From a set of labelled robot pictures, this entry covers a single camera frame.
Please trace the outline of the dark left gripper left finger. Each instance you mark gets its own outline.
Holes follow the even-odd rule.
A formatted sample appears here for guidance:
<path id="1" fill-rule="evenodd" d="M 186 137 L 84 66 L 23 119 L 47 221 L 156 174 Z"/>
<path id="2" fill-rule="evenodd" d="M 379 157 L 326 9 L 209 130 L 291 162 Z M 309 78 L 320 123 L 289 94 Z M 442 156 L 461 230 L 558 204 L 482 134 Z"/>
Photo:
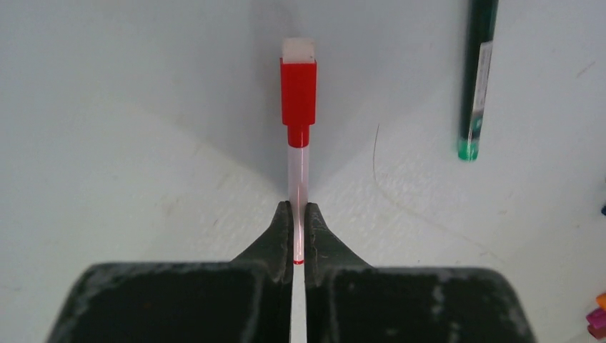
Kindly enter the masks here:
<path id="1" fill-rule="evenodd" d="M 288 342 L 293 223 L 269 227 L 228 262 L 94 264 L 76 280 L 49 342 Z"/>

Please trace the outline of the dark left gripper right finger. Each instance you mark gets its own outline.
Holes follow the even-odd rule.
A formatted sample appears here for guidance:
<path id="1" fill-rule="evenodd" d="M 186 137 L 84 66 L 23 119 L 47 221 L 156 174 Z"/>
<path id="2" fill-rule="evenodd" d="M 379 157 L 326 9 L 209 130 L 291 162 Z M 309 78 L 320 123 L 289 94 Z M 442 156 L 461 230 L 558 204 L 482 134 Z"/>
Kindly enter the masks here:
<path id="1" fill-rule="evenodd" d="M 511 284 L 479 267 L 373 267 L 305 212 L 309 342 L 534 342 Z"/>

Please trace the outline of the red cap marker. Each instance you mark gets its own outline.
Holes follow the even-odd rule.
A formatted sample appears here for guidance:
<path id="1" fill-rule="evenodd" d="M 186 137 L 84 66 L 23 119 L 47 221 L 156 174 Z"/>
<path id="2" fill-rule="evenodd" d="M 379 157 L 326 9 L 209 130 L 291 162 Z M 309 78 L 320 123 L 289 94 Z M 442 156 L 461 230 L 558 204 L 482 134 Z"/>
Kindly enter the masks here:
<path id="1" fill-rule="evenodd" d="M 304 214 L 309 197 L 310 128 L 316 121 L 317 61 L 314 40 L 285 38 L 280 59 L 282 123 L 287 128 L 288 197 L 292 209 L 293 262 L 304 263 Z"/>

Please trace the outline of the magenta pen cap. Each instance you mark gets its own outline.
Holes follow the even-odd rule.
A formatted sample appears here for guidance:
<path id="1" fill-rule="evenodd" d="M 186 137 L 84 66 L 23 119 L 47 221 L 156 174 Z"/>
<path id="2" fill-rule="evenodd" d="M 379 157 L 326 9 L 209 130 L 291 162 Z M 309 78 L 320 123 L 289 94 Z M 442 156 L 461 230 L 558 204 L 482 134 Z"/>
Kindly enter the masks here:
<path id="1" fill-rule="evenodd" d="M 591 329 L 599 330 L 605 328 L 605 310 L 602 308 L 596 308 L 586 315 L 587 320 Z"/>

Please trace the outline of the orange pen cap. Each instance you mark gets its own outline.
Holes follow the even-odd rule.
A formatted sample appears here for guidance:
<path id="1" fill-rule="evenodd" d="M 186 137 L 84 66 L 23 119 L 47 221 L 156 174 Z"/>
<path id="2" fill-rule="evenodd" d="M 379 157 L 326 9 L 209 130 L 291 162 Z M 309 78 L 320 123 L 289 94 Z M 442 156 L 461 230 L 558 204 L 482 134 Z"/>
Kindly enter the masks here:
<path id="1" fill-rule="evenodd" d="M 596 304 L 601 310 L 606 312 L 606 293 L 602 293 L 595 298 Z"/>

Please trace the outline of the brown pen cap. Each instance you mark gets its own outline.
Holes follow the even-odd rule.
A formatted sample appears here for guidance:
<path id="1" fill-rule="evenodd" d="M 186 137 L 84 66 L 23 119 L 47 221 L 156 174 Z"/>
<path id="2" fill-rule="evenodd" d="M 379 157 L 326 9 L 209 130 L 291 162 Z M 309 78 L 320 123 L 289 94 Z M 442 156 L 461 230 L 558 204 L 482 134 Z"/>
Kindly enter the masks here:
<path id="1" fill-rule="evenodd" d="M 606 337 L 606 327 L 596 328 L 592 325 L 588 325 L 587 331 L 596 340 L 605 339 L 605 337 Z"/>

